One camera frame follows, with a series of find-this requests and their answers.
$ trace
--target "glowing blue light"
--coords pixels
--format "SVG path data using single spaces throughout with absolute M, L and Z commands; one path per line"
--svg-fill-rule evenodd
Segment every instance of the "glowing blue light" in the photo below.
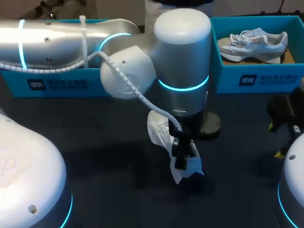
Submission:
M 160 82 L 160 84 L 163 87 L 165 87 L 167 89 L 174 90 L 174 91 L 179 91 L 179 92 L 186 92 L 186 91 L 191 91 L 191 90 L 195 90 L 195 89 L 198 89 L 198 88 L 202 87 L 203 85 L 205 85 L 208 82 L 208 79 L 209 79 L 209 76 L 207 76 L 205 81 L 203 81 L 201 84 L 199 84 L 197 86 L 194 86 L 194 87 L 190 87 L 190 88 L 184 88 L 184 89 L 174 88 L 174 87 L 171 87 L 171 86 L 168 86 L 168 85 L 164 84 L 161 80 L 158 80 L 158 81 Z
M 293 226 L 294 226 L 295 228 L 298 228 L 298 227 L 295 225 L 295 223 L 293 223 L 293 221 L 289 218 L 289 216 L 286 214 L 286 212 L 285 212 L 285 210 L 284 210 L 284 208 L 283 208 L 283 205 L 282 205 L 281 199 L 280 199 L 280 194 L 279 194 L 279 186 L 280 186 L 280 184 L 278 184 L 278 186 L 277 186 L 277 196 L 278 196 L 278 198 L 279 198 L 279 203 L 280 203 L 281 209 L 282 209 L 283 213 L 285 214 L 286 218 L 290 221 L 290 223 L 293 224 Z
M 113 35 L 110 35 L 108 36 L 100 45 L 99 47 L 99 51 L 101 51 L 101 49 L 103 48 L 103 46 L 106 44 L 106 42 L 108 42 L 110 39 L 114 38 L 114 37 L 119 37 L 119 36 L 130 36 L 131 34 L 130 33 L 124 33 L 124 32 L 121 32 L 121 33 L 116 33 L 116 34 L 113 34 Z
M 18 25 L 18 29 L 23 30 L 23 26 L 25 24 L 25 20 L 21 20 L 19 21 L 19 25 Z M 20 56 L 20 61 L 22 64 L 22 67 L 24 69 L 27 68 L 27 65 L 25 64 L 25 60 L 24 60 L 24 54 L 23 54 L 23 43 L 22 40 L 20 39 L 19 43 L 18 43 L 18 48 L 19 48 L 19 56 Z
M 60 228 L 63 228 L 63 227 L 66 225 L 66 223 L 67 223 L 67 221 L 68 221 L 68 218 L 70 217 L 70 214 L 71 214 L 71 211 L 72 211 L 72 206 L 73 206 L 73 194 L 72 194 L 72 199 L 71 199 L 70 210 L 68 211 L 68 214 L 67 214 L 67 216 L 66 216 L 66 220 L 63 222 L 63 224 L 61 225 Z

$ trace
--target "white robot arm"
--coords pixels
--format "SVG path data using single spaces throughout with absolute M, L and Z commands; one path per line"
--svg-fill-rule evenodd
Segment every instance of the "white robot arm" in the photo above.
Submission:
M 110 95 L 139 97 L 169 119 L 176 169 L 186 170 L 187 158 L 198 155 L 191 144 L 192 139 L 202 136 L 201 128 L 207 121 L 203 114 L 211 49 L 211 23 L 202 12 L 166 12 L 157 19 L 153 34 L 140 34 L 133 23 L 123 19 L 98 24 L 82 21 L 82 27 L 6 21 L 0 23 L 0 31 L 4 34 L 0 38 L 0 68 L 49 74 L 82 66 L 100 67 L 101 82 Z M 143 96 L 155 79 L 166 100 L 164 110 Z

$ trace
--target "white spiral cable wrap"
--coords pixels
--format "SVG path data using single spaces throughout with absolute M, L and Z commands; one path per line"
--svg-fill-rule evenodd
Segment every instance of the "white spiral cable wrap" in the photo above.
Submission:
M 107 56 L 106 53 L 99 51 L 99 52 L 94 52 L 91 55 L 88 56 L 87 61 L 90 61 L 92 58 L 100 56 L 103 58 L 109 66 L 115 70 L 119 76 L 124 80 L 124 82 L 134 91 L 134 93 L 138 96 L 138 98 L 146 105 L 148 106 L 151 110 L 167 117 L 169 120 L 172 121 L 174 124 L 175 128 L 182 132 L 182 128 L 180 123 L 175 119 L 173 115 L 170 113 L 160 109 L 159 107 L 155 106 L 152 104 L 134 85 L 133 83 L 128 79 L 128 77 L 114 64 L 114 62 Z M 11 66 L 8 64 L 0 63 L 0 68 L 5 69 L 5 70 L 11 70 L 11 71 L 17 71 L 17 72 L 22 72 L 22 73 L 32 73 L 32 74 L 56 74 L 56 73 L 64 73 L 67 71 L 72 71 L 75 70 L 82 65 L 85 64 L 84 60 L 79 61 L 78 63 L 75 63 L 71 66 L 65 67 L 65 68 L 59 68 L 59 69 L 24 69 L 22 67 L 18 66 Z

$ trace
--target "shoe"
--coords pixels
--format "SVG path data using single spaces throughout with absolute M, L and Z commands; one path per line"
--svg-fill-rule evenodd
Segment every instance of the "shoe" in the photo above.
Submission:
M 148 114 L 148 134 L 153 144 L 165 148 L 170 156 L 170 169 L 175 182 L 178 184 L 182 178 L 188 178 L 194 173 L 204 175 L 202 171 L 201 159 L 199 153 L 192 142 L 192 148 L 195 153 L 195 157 L 186 158 L 187 168 L 186 170 L 178 170 L 175 168 L 176 158 L 172 156 L 172 145 L 174 137 L 169 133 L 168 118 L 158 114 L 155 111 L 150 111 Z
M 230 34 L 229 38 L 218 40 L 220 54 L 232 62 L 253 57 L 262 62 L 280 64 L 281 55 L 285 53 L 287 44 L 286 32 L 275 35 L 266 33 L 261 28 L 246 30 L 240 35 Z

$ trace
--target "cardboard box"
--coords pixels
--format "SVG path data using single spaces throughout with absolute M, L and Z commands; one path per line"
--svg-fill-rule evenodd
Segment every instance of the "cardboard box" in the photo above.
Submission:
M 291 92 L 304 76 L 304 24 L 298 16 L 211 18 L 212 49 L 210 75 L 219 94 Z M 282 64 L 222 60 L 217 40 L 261 28 L 267 33 L 288 33 L 288 50 Z
M 80 23 L 79 20 L 61 20 Z M 87 20 L 98 23 L 105 20 Z M 102 97 L 110 96 L 100 82 L 99 69 L 77 69 L 61 74 L 24 74 L 0 71 L 14 97 Z

